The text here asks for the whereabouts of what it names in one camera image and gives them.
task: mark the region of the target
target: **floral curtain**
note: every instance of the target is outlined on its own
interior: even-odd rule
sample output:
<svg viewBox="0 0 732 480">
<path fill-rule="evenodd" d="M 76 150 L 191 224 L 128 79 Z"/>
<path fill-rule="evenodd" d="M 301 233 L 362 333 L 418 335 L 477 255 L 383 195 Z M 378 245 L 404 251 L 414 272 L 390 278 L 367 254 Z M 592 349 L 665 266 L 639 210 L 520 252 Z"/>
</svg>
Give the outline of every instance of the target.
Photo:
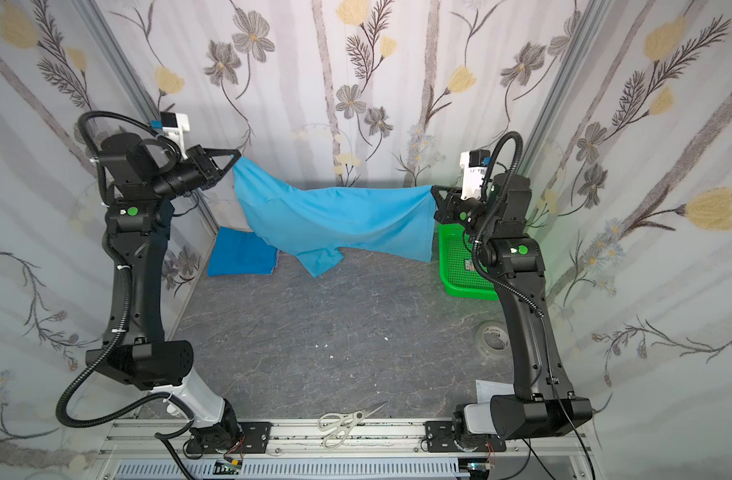
<svg viewBox="0 0 732 480">
<path fill-rule="evenodd" d="M 732 2 L 613 2 L 529 175 L 606 477 L 732 478 Z"/>
<path fill-rule="evenodd" d="M 295 187 L 452 184 L 531 132 L 586 0 L 100 2 L 161 110 Z M 229 181 L 206 193 L 248 228 Z"/>
<path fill-rule="evenodd" d="M 93 108 L 134 116 L 73 5 L 0 2 L 0 478 L 83 478 L 107 432 L 62 428 L 54 418 L 85 351 L 100 347 L 110 312 L 105 209 L 74 131 Z M 119 128 L 90 125 L 98 142 Z M 167 332 L 212 240 L 195 214 L 176 219 L 162 278 Z M 78 418 L 140 394 L 97 376 L 88 383 L 71 407 Z"/>
</svg>

